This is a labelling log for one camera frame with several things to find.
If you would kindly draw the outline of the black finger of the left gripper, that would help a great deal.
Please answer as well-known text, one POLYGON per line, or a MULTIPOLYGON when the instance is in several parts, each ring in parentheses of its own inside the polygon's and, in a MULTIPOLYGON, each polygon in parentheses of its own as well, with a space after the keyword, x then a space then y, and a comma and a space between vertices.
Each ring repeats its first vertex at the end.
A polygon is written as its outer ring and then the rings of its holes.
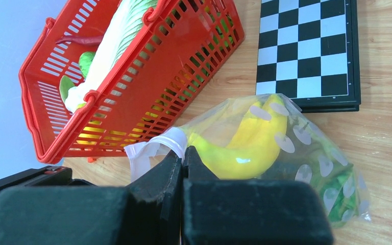
MULTIPOLYGON (((72 169, 64 166, 46 166, 39 169, 27 169, 17 174, 0 179, 0 192, 6 188, 21 187, 45 187, 45 186, 94 186, 89 181, 74 179, 72 169)), ((0 206, 0 215, 29 216, 35 211, 49 211, 57 207, 60 197, 33 197, 23 199, 22 203, 4 204, 0 206)))

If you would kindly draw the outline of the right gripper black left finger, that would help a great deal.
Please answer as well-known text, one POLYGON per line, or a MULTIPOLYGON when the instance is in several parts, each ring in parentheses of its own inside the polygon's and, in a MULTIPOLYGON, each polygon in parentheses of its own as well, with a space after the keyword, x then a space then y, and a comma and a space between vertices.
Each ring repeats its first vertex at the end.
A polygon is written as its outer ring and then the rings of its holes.
POLYGON ((168 154, 125 187, 0 191, 0 244, 178 244, 181 159, 168 154))

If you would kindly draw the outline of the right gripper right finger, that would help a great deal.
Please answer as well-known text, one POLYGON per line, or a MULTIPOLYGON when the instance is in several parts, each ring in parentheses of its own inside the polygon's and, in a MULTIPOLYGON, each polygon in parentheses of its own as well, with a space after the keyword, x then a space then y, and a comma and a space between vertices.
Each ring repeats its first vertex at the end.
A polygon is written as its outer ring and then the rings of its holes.
POLYGON ((193 146, 186 149, 183 168, 182 244, 334 244, 309 184, 221 180, 193 146))

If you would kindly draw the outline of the yellow banana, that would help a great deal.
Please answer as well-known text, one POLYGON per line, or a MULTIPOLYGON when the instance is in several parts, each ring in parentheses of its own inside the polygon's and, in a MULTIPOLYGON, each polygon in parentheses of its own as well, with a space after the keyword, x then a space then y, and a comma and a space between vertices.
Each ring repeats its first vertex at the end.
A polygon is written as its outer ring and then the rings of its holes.
POLYGON ((189 135, 189 145, 196 148, 204 165, 220 179, 257 177, 268 170, 280 154, 277 141, 286 136, 288 117, 272 106, 283 105, 277 94, 270 95, 264 104, 254 103, 225 147, 197 133, 189 135))

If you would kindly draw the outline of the clear zip top bag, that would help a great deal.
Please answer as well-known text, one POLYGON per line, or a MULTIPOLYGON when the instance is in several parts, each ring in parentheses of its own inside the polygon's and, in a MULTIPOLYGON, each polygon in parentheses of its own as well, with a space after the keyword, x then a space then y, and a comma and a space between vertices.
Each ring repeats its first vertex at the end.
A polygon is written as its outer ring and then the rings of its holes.
POLYGON ((194 147, 202 163, 227 180, 286 179, 318 193, 330 223, 371 220, 364 177, 340 148, 283 94, 226 99, 178 127, 124 148, 131 179, 151 169, 151 158, 194 147))

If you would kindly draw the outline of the red plastic basket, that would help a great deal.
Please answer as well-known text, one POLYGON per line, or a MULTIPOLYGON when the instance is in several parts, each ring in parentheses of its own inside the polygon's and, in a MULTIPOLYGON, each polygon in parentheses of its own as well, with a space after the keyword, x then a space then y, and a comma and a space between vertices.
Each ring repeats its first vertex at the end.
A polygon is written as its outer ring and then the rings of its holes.
POLYGON ((62 76, 84 81, 80 55, 94 47, 57 44, 65 34, 105 33, 118 1, 68 1, 48 18, 19 71, 21 99, 38 161, 124 157, 124 147, 171 127, 244 40, 233 1, 159 1, 98 90, 75 114, 59 93, 62 76))

